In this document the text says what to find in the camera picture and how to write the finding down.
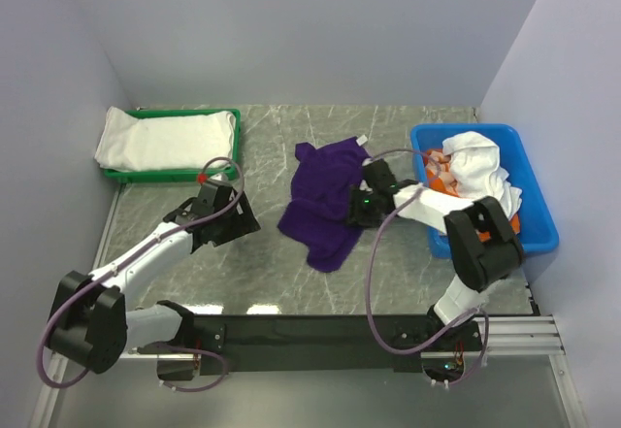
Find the large white waffle towel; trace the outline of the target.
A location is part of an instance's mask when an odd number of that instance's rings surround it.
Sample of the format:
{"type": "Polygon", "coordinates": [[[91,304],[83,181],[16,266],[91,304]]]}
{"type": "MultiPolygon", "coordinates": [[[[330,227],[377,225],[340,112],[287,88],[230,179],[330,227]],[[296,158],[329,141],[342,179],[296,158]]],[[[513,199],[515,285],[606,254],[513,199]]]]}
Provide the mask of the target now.
{"type": "Polygon", "coordinates": [[[200,170],[232,156],[236,118],[231,112],[137,118],[111,107],[94,158],[119,172],[200,170]]]}

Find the purple towel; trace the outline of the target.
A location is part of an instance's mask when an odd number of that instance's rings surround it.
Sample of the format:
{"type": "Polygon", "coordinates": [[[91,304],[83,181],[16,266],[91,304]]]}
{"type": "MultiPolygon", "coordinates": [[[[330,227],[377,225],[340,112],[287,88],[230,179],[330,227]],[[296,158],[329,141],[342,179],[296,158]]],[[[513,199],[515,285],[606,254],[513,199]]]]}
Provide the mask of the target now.
{"type": "Polygon", "coordinates": [[[362,181],[369,157],[365,142],[350,137],[321,148],[310,143],[295,147],[298,168],[278,229],[308,248],[307,263],[319,272],[339,270],[362,235],[363,229],[348,225],[346,218],[349,189],[362,181]]]}

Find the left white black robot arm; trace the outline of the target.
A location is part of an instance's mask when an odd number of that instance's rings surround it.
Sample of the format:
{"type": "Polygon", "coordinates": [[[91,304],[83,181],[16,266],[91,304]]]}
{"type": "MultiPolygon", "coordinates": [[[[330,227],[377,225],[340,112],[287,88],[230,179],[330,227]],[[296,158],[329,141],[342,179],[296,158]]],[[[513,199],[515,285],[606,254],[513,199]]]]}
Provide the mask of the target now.
{"type": "Polygon", "coordinates": [[[108,371],[128,349],[163,343],[174,352],[188,350],[197,334],[191,310],[162,300],[131,311],[129,302],[200,247],[218,247],[259,229],[242,189],[225,181],[202,183],[196,196],[165,215],[123,255],[60,281],[40,347],[95,374],[108,371]]]}

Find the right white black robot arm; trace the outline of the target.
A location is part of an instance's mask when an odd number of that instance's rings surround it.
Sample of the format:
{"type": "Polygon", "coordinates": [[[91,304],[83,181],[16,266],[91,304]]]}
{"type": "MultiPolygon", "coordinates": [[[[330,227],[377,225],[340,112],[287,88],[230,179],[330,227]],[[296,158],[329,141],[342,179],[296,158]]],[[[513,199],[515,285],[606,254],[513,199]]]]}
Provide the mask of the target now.
{"type": "Polygon", "coordinates": [[[375,228],[375,245],[396,217],[424,224],[448,239],[454,276],[428,312],[427,337],[435,348],[451,348],[461,338],[460,325],[482,305],[483,292],[521,266],[522,244],[491,196],[472,201],[420,181],[399,181],[383,159],[365,162],[362,177],[362,186],[349,190],[346,222],[375,228]]]}

